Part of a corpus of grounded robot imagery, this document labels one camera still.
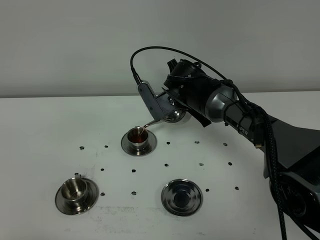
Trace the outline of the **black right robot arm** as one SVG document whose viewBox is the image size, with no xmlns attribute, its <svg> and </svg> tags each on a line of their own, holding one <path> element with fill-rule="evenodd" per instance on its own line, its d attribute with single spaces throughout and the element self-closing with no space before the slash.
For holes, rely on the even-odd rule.
<svg viewBox="0 0 320 240">
<path fill-rule="evenodd" d="M 247 100 L 231 80 L 209 77 L 199 62 L 168 62 L 164 92 L 204 127 L 224 122 L 264 154 L 263 175 L 277 205 L 282 239 L 285 216 L 312 240 L 320 234 L 320 132 L 292 126 Z"/>
</svg>

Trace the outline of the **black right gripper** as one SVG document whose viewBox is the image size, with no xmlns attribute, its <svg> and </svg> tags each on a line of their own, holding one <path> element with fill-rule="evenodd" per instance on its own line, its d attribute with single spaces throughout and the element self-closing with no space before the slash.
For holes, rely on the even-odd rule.
<svg viewBox="0 0 320 240">
<path fill-rule="evenodd" d="M 190 113 L 203 127 L 212 123 L 205 114 L 205 108 L 212 87 L 187 86 L 176 89 L 165 89 L 156 97 L 156 120 L 164 120 L 176 110 Z"/>
</svg>

